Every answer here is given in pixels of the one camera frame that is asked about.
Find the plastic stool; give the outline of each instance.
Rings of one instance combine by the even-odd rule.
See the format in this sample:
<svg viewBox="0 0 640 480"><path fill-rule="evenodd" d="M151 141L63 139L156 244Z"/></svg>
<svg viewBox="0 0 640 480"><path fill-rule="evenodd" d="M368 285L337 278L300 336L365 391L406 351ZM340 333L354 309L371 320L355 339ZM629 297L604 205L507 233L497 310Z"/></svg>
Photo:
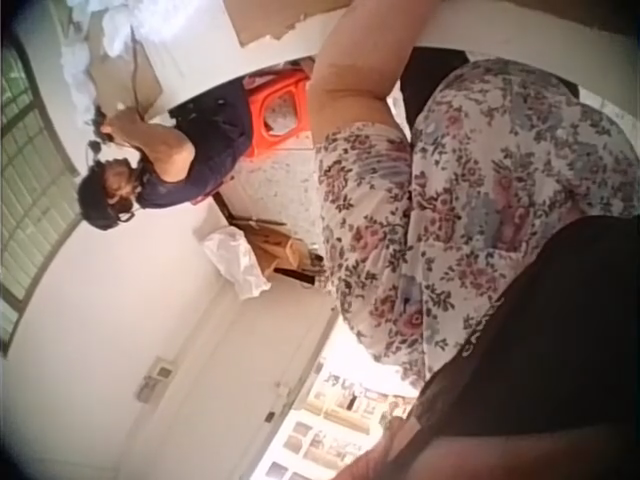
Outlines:
<svg viewBox="0 0 640 480"><path fill-rule="evenodd" d="M249 90L249 108L253 124L253 141L245 157L251 159L263 155L283 142L309 130L309 111L307 108L307 83L305 72L294 70L282 73L252 90ZM265 124L267 107L283 95L292 95L296 109L297 124L282 135L268 131Z"/></svg>

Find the floral fabric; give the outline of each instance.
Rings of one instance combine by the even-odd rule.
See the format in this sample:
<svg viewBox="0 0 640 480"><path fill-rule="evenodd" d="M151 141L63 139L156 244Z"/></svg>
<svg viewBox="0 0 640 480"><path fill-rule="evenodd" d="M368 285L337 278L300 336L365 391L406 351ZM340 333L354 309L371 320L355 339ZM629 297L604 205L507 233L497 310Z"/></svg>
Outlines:
<svg viewBox="0 0 640 480"><path fill-rule="evenodd" d="M317 155L344 320L418 384L561 227L640 213L640 162L618 125L554 76L506 60L451 74L411 144L358 123Z"/></svg>

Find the window frame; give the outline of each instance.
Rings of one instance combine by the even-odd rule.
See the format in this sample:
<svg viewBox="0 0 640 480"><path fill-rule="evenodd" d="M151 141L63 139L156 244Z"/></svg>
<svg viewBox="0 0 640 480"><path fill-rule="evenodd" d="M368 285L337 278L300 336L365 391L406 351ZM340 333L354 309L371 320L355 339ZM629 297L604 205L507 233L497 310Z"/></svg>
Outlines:
<svg viewBox="0 0 640 480"><path fill-rule="evenodd" d="M53 124L53 121L49 116L49 111L47 110L47 106L44 103L42 94L40 93L40 89L38 88L38 81L36 80L36 76L35 76L35 73L33 72L31 62L29 61L29 55L27 54L27 51L24 48L24 45L20 41L20 38L14 31L9 30L8 32L5 32L5 38L2 39L2 47L3 48L9 47L13 49L14 52L16 53L16 56L20 61L22 69L24 70L25 77L29 84L29 90L31 92L31 97L32 97L31 102L27 106L25 106L24 109L22 110L25 113L22 115L18 114L16 117L12 118L9 122L7 122L7 125L5 125L2 128L2 138L4 138L6 134L12 131L12 127L17 125L22 119L22 117L28 115L33 111L36 111L40 116L40 119L42 120L43 130L46 132L47 137L51 141L63 165L65 166L65 168L67 169L67 171L69 172L72 178L77 178L80 175L80 172L78 171L73 161L69 157L69 154L67 153L66 149L64 148L64 145L62 144L62 140L60 139L60 136L58 135L58 132ZM49 250L49 252L45 256L44 261L42 262L42 265L40 266L40 268L38 268L38 271L31 279L31 282L29 283L29 287L27 288L22 299L18 298L10 289L6 288L4 283L0 280L0 291L2 293L2 299L4 303L6 303L12 310L16 312L18 317L15 323L13 324L9 338L1 339L0 341L0 354L2 355L2 357L5 357L5 358L7 357L8 352L11 348L11 344L13 343L13 340L15 338L16 332L20 327L20 322L22 320L24 312L27 310L29 302L31 301L33 294L38 288L40 281L42 280L47 270L53 263L53 260L55 259L57 254L60 252L60 249L62 248L62 246L67 242L69 237L71 237L71 235L73 234L75 229L78 227L78 225L80 225L81 222L82 222L82 218L80 217L80 215L76 215L74 220L63 231L63 233L60 235L58 240L54 243L52 248Z"/></svg>

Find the tiled floor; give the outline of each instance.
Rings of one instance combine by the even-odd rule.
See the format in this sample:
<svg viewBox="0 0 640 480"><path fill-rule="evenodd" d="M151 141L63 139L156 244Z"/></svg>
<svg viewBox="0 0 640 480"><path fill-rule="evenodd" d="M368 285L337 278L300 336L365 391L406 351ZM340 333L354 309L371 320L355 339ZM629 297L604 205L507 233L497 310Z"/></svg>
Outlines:
<svg viewBox="0 0 640 480"><path fill-rule="evenodd" d="M640 147L635 119L590 92L583 90L581 95L585 103L614 118ZM390 103L396 116L403 118L399 92ZM259 163L242 162L235 177L221 190L234 214L284 222L295 236L323 253L317 168L309 134L290 140Z"/></svg>

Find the woman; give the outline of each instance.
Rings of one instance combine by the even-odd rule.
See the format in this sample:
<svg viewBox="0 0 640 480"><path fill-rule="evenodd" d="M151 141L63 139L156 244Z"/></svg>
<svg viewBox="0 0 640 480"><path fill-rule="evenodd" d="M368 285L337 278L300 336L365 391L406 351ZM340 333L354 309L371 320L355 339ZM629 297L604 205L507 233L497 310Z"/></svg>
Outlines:
<svg viewBox="0 0 640 480"><path fill-rule="evenodd" d="M96 161L80 182L78 202L85 221L109 230L141 208L168 208L211 194L251 145L253 130L241 79L204 92L173 109L175 128L148 124L125 109L102 132L140 151L133 168L125 158Z"/></svg>
<svg viewBox="0 0 640 480"><path fill-rule="evenodd" d="M448 76L409 143L386 98L438 3L356 0L313 72L343 317L428 380L393 448L339 478L378 478L389 458L404 470L380 478L598 478L626 452L635 398L638 157L556 77L504 60ZM607 401L585 394L591 372Z"/></svg>

